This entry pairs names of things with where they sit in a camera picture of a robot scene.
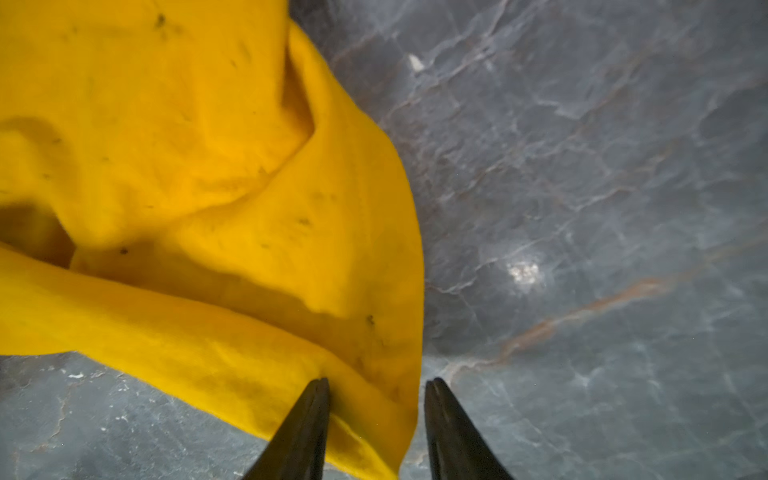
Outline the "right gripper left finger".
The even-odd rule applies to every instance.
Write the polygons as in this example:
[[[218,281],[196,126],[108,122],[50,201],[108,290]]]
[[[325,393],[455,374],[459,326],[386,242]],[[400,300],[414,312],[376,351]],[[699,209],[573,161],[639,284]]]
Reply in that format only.
[[[310,381],[243,480],[320,480],[329,427],[327,378]]]

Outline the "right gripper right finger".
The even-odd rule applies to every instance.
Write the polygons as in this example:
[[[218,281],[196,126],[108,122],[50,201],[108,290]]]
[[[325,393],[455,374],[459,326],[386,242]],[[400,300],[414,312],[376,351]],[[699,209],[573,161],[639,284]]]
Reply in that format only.
[[[440,377],[426,383],[424,414],[433,479],[513,479]]]

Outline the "yellow t-shirt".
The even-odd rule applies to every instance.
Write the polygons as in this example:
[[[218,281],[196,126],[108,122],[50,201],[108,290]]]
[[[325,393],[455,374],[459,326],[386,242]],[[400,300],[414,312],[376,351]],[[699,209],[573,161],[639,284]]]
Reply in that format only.
[[[393,479],[424,263],[386,134],[284,1],[1,5],[1,351],[79,352],[261,438],[327,378]]]

